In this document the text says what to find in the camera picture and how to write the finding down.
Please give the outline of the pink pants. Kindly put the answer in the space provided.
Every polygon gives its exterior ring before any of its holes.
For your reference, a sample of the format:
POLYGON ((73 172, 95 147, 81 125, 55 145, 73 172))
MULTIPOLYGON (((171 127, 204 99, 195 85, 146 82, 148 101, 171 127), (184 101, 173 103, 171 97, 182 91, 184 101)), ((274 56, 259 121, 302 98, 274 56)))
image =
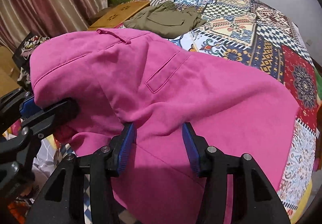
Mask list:
POLYGON ((185 122, 225 154, 251 154, 274 188, 281 182, 298 104, 263 71, 136 29, 57 36, 34 50, 30 68, 38 106, 77 101, 78 116, 57 135, 77 155, 135 124, 128 164, 112 186, 143 223, 196 221, 205 182, 190 168, 185 122))

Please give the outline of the striped red curtain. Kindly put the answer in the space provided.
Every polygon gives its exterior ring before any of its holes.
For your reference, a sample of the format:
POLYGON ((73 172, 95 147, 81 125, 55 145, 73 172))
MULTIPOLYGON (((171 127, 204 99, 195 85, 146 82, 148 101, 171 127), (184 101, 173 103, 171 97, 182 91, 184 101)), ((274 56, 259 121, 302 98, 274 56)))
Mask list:
POLYGON ((107 0, 1 0, 1 45, 12 51, 29 34, 85 31, 107 0))

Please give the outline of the olive green folded pants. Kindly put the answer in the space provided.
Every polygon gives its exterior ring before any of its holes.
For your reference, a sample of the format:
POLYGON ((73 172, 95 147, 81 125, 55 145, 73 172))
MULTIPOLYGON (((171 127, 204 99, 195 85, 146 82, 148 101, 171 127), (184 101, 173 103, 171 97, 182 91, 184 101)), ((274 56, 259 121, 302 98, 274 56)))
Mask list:
POLYGON ((166 1, 148 6, 124 21, 126 28, 153 32, 162 38, 174 39, 206 23, 194 7, 178 10, 175 3, 166 1))

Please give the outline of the patchwork patterned bed quilt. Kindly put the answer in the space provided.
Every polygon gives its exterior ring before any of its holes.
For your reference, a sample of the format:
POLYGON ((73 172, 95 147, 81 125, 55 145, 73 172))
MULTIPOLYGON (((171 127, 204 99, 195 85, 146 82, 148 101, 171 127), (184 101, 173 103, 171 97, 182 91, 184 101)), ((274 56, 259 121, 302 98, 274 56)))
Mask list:
POLYGON ((176 45, 257 68, 291 92, 300 108, 277 193, 295 223, 312 189, 319 100, 313 61, 296 24, 259 0, 138 1, 152 6, 172 1, 179 11, 196 8, 205 24, 178 36, 176 45))

